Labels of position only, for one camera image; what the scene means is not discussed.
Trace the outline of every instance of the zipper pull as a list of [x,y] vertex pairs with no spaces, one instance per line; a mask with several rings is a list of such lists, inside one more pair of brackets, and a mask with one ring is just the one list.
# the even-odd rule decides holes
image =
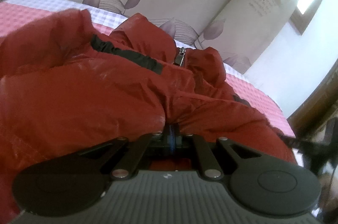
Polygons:
[[186,48],[180,48],[180,52],[177,55],[177,57],[175,58],[175,62],[174,62],[175,65],[183,67],[186,50],[187,50]]

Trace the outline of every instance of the black fabric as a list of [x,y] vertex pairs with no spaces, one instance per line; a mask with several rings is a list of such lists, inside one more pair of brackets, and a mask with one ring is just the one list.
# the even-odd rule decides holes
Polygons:
[[250,103],[248,101],[246,101],[245,99],[240,98],[238,95],[233,95],[233,97],[234,97],[234,100],[236,102],[240,102],[240,103],[242,103],[244,105],[247,105],[247,106],[251,107],[251,105],[250,105]]
[[158,63],[155,59],[135,51],[116,48],[111,42],[104,42],[97,35],[93,36],[90,44],[95,51],[115,54],[157,74],[162,73],[163,65]]

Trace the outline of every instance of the red puffer jacket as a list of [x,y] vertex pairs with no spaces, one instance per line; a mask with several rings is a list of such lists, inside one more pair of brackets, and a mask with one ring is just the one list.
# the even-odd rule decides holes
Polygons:
[[[162,73],[94,51],[94,34],[157,59]],[[110,36],[93,28],[88,11],[67,10],[0,38],[0,223],[18,213],[11,183],[20,170],[117,136],[133,141],[165,122],[294,161],[265,116],[234,101],[217,51],[188,49],[184,68],[172,65],[176,53],[140,14]]]

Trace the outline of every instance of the metal screw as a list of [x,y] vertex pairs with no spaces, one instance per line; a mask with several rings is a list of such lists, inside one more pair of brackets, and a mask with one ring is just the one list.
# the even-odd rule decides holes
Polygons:
[[117,169],[112,171],[112,175],[116,178],[125,178],[129,175],[129,172],[124,169]]
[[206,170],[204,174],[209,178],[218,178],[221,176],[221,172],[215,169]]

